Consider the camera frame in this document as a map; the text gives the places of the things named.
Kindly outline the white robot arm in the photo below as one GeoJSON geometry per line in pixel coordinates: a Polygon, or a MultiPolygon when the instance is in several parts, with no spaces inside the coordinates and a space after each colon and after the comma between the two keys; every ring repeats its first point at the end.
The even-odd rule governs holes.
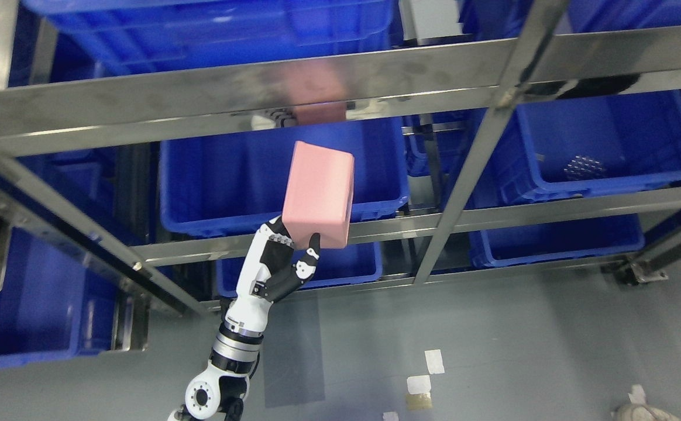
{"type": "Polygon", "coordinates": [[[249,396],[250,377],[258,366],[269,310],[313,279],[320,261],[321,235],[308,238],[300,248],[282,218],[277,216],[255,232],[240,270],[236,298],[221,317],[205,370],[184,392],[184,402],[171,411],[170,420],[209,419],[222,413],[239,420],[249,396]]]}

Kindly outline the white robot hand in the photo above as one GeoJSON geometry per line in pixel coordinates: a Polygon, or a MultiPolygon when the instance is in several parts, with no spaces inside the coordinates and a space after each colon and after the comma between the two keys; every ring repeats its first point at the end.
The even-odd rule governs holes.
{"type": "Polygon", "coordinates": [[[295,242],[282,216],[269,219],[255,232],[237,280],[237,297],[225,314],[225,327],[247,337],[262,336],[274,303],[312,280],[320,259],[321,235],[310,237],[295,263],[295,242]]]}

